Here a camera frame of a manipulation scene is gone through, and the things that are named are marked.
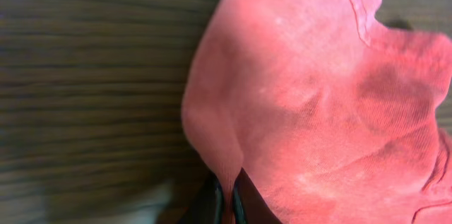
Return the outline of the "red soccer t-shirt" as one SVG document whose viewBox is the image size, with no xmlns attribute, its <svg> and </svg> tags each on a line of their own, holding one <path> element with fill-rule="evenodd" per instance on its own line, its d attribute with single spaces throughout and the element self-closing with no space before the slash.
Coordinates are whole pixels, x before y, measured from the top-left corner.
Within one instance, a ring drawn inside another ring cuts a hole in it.
<svg viewBox="0 0 452 224">
<path fill-rule="evenodd" d="M 284 223 L 450 223 L 435 110 L 451 40 L 387 28 L 381 0 L 221 0 L 182 104 L 230 199 L 244 170 Z"/>
</svg>

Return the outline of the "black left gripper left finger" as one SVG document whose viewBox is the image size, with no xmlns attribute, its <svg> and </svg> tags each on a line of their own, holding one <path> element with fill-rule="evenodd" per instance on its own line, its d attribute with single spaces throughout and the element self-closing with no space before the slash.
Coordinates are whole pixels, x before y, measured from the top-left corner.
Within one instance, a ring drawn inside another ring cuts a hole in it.
<svg viewBox="0 0 452 224">
<path fill-rule="evenodd" d="M 218 178 L 210 172 L 178 224 L 221 224 L 224 196 Z"/>
</svg>

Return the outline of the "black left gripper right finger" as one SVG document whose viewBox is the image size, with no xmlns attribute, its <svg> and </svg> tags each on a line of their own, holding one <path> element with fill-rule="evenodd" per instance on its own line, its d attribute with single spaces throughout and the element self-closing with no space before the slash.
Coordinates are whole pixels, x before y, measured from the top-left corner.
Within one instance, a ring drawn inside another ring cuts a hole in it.
<svg viewBox="0 0 452 224">
<path fill-rule="evenodd" d="M 234 182 L 232 209 L 236 224 L 282 224 L 244 169 L 240 170 Z"/>
</svg>

